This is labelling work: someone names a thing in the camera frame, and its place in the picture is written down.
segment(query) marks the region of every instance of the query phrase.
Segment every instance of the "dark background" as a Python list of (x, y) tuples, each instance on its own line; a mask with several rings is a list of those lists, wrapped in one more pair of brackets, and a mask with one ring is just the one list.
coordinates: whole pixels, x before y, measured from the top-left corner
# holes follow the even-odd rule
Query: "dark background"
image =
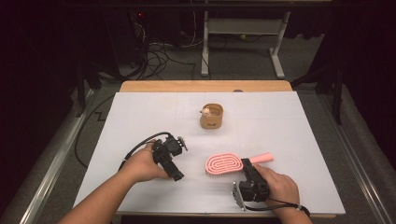
[[(69, 113), (73, 104), (69, 94), (77, 86), (82, 64), (91, 69), (85, 70), (80, 78), (97, 79), (99, 71), (119, 77), (119, 65), (140, 63), (145, 45), (134, 41), (133, 20), (141, 20), (147, 26), (149, 37), (162, 38), (176, 46), (180, 31), (193, 33), (191, 14), (185, 11), (146, 11), (144, 18), (138, 18), (135, 12), (66, 11), (60, 4), (25, 0), (17, 6), (12, 1), (3, 1), (0, 6), (2, 214)], [(218, 17), (232, 13), (265, 18), (278, 12), (211, 13)], [(197, 12), (196, 16), (197, 30), (202, 31), (203, 13)], [(329, 63), (340, 65), (344, 83), (393, 167), (396, 167), (393, 153), (396, 33), (392, 31), (395, 22), (389, 6), (374, 2), (373, 7), (362, 10), (293, 12), (285, 33), (285, 37), (303, 34), (307, 39), (326, 34), (311, 71)], [(333, 74), (323, 74), (311, 81), (320, 82), (324, 78), (332, 79)]]

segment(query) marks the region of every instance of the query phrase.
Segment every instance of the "person's left hand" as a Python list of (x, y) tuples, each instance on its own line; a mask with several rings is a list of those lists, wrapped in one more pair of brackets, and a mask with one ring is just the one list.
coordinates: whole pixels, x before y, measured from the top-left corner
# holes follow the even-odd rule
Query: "person's left hand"
[(160, 168), (152, 158), (151, 148), (155, 140), (151, 140), (142, 149), (134, 153), (119, 170), (119, 173), (131, 177), (134, 182), (149, 181), (154, 178), (170, 178), (164, 169)]

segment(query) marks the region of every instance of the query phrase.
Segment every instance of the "cable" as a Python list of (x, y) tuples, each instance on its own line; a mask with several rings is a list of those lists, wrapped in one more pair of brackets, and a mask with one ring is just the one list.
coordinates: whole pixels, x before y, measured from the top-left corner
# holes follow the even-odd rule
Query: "cable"
[(156, 56), (157, 56), (157, 59), (158, 59), (158, 61), (159, 61), (160, 63), (159, 63), (158, 65), (156, 65), (155, 69), (151, 69), (150, 65), (148, 65), (148, 68), (149, 68), (152, 72), (151, 72), (151, 74), (149, 74), (149, 75), (142, 76), (141, 79), (147, 79), (148, 77), (157, 76), (159, 79), (162, 79), (162, 80), (163, 80), (163, 78), (162, 78), (162, 77), (159, 77), (158, 74), (160, 74), (160, 73), (165, 69), (167, 60), (165, 60), (164, 58), (161, 58), (155, 51), (148, 51), (148, 53), (152, 53), (152, 54), (156, 55)]
[(195, 65), (196, 65), (196, 63), (183, 63), (183, 62), (179, 62), (179, 61), (176, 61), (176, 60), (172, 59), (172, 58), (169, 57), (169, 55), (166, 53), (165, 47), (163, 47), (163, 54), (166, 55), (166, 57), (168, 58), (169, 61), (172, 61), (172, 62), (174, 62), (174, 63), (192, 65), (191, 80), (194, 80), (194, 70), (195, 70)]
[(81, 128), (79, 128), (79, 130), (78, 130), (78, 134), (77, 134), (77, 138), (76, 138), (76, 142), (75, 142), (75, 146), (74, 146), (74, 152), (75, 152), (75, 156), (76, 156), (77, 161), (78, 161), (83, 167), (85, 167), (85, 168), (88, 168), (88, 165), (86, 165), (86, 164), (81, 160), (81, 158), (78, 156), (78, 151), (77, 151), (78, 139), (79, 139), (79, 137), (81, 136), (81, 132), (82, 132), (82, 130), (84, 129), (85, 124), (87, 123), (88, 119), (90, 119), (90, 117), (92, 116), (92, 114), (93, 114), (94, 112), (96, 112), (96, 110), (97, 110), (101, 105), (103, 105), (105, 102), (107, 102), (109, 99), (113, 98), (114, 96), (115, 96), (115, 95), (109, 96), (109, 97), (106, 98), (103, 102), (101, 102), (96, 108), (94, 108), (93, 111), (87, 116), (87, 118), (85, 118), (84, 122), (83, 122), (82, 125), (81, 125)]
[(207, 61), (204, 58), (204, 55), (201, 56), (202, 60), (204, 61), (204, 63), (206, 64), (207, 67), (207, 74), (209, 75), (209, 80), (212, 80), (212, 74), (210, 73), (210, 68), (209, 68), (209, 64), (207, 64)]
[(272, 198), (268, 198), (268, 199), (272, 200), (274, 202), (282, 203), (282, 204), (271, 206), (271, 207), (264, 207), (264, 208), (253, 208), (253, 207), (248, 207), (248, 206), (245, 206), (245, 207), (246, 207), (247, 210), (256, 211), (256, 212), (269, 211), (269, 210), (274, 210), (274, 209), (283, 208), (283, 207), (293, 207), (293, 208), (295, 208), (298, 211), (302, 210), (309, 217), (311, 215), (309, 210), (306, 207), (304, 207), (304, 206), (302, 206), (302, 205), (300, 205), (298, 203), (286, 203), (286, 202), (282, 202), (282, 201), (279, 201), (279, 200), (276, 200), (276, 199), (272, 199)]
[(145, 75), (147, 68), (149, 67), (149, 60), (148, 60), (148, 53), (146, 52), (145, 56), (143, 57), (143, 62), (145, 64), (144, 70), (142, 70), (139, 74), (136, 80), (142, 79), (143, 75)]
[(216, 47), (211, 47), (211, 46), (209, 46), (209, 44), (207, 44), (207, 46), (210, 48), (210, 49), (226, 49), (227, 48), (227, 46), (228, 46), (228, 40), (227, 40), (227, 37), (226, 36), (224, 36), (224, 35), (218, 35), (219, 37), (222, 37), (223, 39), (224, 39), (224, 46), (223, 47), (221, 47), (221, 48), (216, 48)]
[(192, 16), (194, 17), (194, 36), (192, 37), (191, 43), (188, 46), (182, 46), (183, 48), (192, 46), (195, 41), (195, 36), (196, 36), (196, 32), (197, 32), (197, 22), (196, 22), (196, 17), (195, 17), (195, 11), (192, 12)]
[(145, 42), (145, 40), (146, 40), (146, 31), (145, 31), (145, 28), (143, 28), (143, 26), (142, 25), (140, 25), (139, 23), (137, 23), (137, 22), (134, 22), (134, 28), (136, 29), (136, 27), (138, 28), (138, 29), (136, 29), (137, 30), (137, 34), (136, 34), (136, 36), (142, 36), (142, 43), (144, 43)]
[(151, 139), (153, 139), (153, 138), (155, 138), (155, 137), (157, 137), (157, 136), (163, 135), (163, 134), (167, 134), (168, 137), (173, 137), (173, 135), (170, 134), (170, 133), (168, 133), (168, 132), (162, 132), (162, 133), (156, 133), (156, 134), (154, 134), (154, 135), (152, 135), (152, 136), (146, 138), (145, 140), (141, 141), (141, 142), (140, 142), (139, 144), (137, 144), (134, 148), (132, 148), (131, 151), (128, 152), (128, 154), (126, 154), (125, 158), (123, 159), (123, 161), (122, 161), (122, 163), (121, 163), (121, 165), (120, 165), (119, 170), (122, 168), (123, 164), (124, 164), (126, 161), (128, 161), (128, 159), (132, 156), (132, 154), (133, 154), (138, 148), (140, 148), (141, 146), (143, 146), (144, 144), (146, 144), (149, 140), (151, 140)]
[(182, 48), (190, 48), (190, 47), (195, 47), (195, 46), (199, 46), (202, 43), (204, 43), (204, 40), (201, 40), (200, 42), (193, 44), (193, 45), (188, 45), (188, 46), (181, 46)]
[(224, 38), (231, 38), (231, 39), (239, 40), (242, 42), (254, 43), (254, 42), (258, 41), (259, 39), (263, 38), (264, 36), (270, 36), (270, 35), (258, 35), (253, 40), (242, 39), (241, 35), (223, 35), (223, 36), (224, 36)]
[[(125, 75), (126, 79), (127, 80), (131, 80), (131, 77), (134, 77), (134, 76), (138, 75), (139, 73), (145, 71), (146, 67), (147, 67), (146, 61), (143, 60), (142, 63), (140, 63), (138, 65), (138, 67), (134, 71), (132, 71), (129, 74)], [(122, 82), (118, 78), (106, 77), (106, 76), (104, 76), (104, 75), (102, 75), (100, 73), (99, 73), (99, 78), (101, 78), (102, 80), (105, 80), (107, 82), (110, 82), (110, 83), (120, 83), (120, 82)]]

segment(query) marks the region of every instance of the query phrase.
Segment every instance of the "pink handle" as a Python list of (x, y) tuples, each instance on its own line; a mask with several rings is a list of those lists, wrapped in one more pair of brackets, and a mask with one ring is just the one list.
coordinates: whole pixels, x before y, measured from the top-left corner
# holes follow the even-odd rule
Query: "pink handle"
[(273, 161), (274, 157), (271, 154), (271, 152), (266, 152), (261, 155), (249, 158), (251, 163), (260, 163), (260, 162), (266, 162), (266, 161)]

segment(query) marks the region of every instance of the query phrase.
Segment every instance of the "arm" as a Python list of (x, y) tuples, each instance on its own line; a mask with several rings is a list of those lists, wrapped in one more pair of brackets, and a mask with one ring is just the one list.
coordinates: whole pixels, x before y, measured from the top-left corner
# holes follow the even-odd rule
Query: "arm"
[[(269, 168), (261, 167), (259, 164), (255, 164), (254, 166), (268, 182), (270, 190), (269, 198), (288, 203), (300, 203), (297, 184), (289, 176), (280, 175)], [(271, 199), (265, 201), (267, 206), (281, 204)], [(303, 211), (298, 211), (292, 207), (274, 209), (273, 212), (283, 224), (312, 224), (311, 219)]]
[(110, 223), (129, 189), (137, 182), (169, 178), (152, 159), (150, 142), (137, 151), (122, 169), (73, 208), (59, 223)]

